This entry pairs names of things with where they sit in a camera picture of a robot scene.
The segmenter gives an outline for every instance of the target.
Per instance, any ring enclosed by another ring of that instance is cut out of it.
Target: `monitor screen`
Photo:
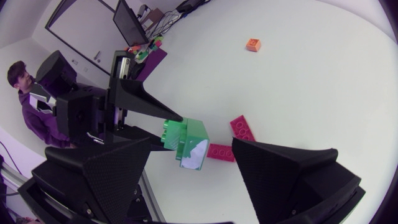
[[[129,46],[149,42],[144,29],[125,0],[119,0],[113,21]]]

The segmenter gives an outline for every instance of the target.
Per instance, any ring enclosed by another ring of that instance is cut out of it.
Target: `pink lego brick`
[[[220,159],[224,161],[235,162],[234,154],[231,146],[223,146],[219,144],[210,144],[207,157]]]
[[[255,141],[253,133],[250,131],[249,125],[243,115],[231,121],[229,124],[236,138]]]
[[[156,47],[160,47],[162,45],[162,41],[158,40],[157,42],[155,42]]]

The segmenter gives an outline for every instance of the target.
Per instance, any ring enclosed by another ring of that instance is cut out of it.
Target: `red lego brick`
[[[249,39],[249,41],[246,44],[246,48],[248,50],[257,52],[261,47],[261,43],[259,39]]]
[[[231,125],[232,131],[234,132],[236,138],[255,141],[253,133],[251,132],[249,125],[246,122],[246,119],[244,119],[243,115],[231,121],[229,124]]]
[[[219,144],[210,144],[207,157],[220,159],[224,161],[235,162],[234,154],[231,146],[223,146]]]

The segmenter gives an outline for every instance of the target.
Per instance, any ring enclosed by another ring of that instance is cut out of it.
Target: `purple object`
[[[145,60],[145,67],[142,69],[141,73],[138,75],[136,80],[145,81],[145,79],[150,75],[150,73],[155,70],[156,66],[165,58],[167,52],[162,49],[157,49],[152,51]]]
[[[69,138],[58,131],[56,117],[35,110],[29,103],[30,93],[18,91],[18,97],[27,128],[32,130],[46,144],[56,147],[69,147]]]

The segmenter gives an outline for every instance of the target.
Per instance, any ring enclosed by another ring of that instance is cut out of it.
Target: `dark hair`
[[[18,77],[23,77],[26,71],[26,64],[23,61],[13,63],[8,70],[7,79],[12,87],[18,82]]]

